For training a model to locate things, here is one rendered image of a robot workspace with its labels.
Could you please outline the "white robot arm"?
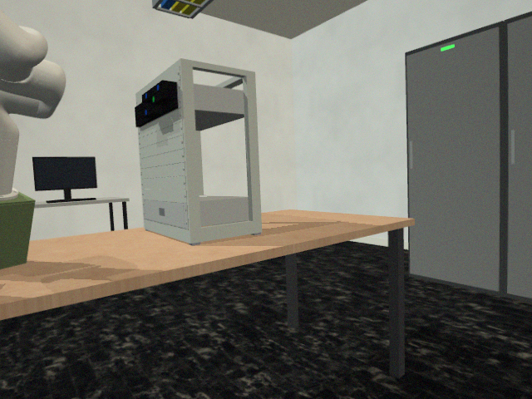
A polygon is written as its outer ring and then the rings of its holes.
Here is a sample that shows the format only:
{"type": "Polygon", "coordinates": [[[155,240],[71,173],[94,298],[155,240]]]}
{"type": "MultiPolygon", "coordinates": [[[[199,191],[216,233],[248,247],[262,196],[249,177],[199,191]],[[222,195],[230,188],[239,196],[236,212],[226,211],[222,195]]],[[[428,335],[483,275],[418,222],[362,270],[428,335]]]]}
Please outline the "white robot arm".
{"type": "Polygon", "coordinates": [[[40,32],[0,10],[0,201],[18,197],[12,184],[19,129],[9,114],[49,118],[65,91],[65,72],[44,60],[47,49],[40,32]]]}

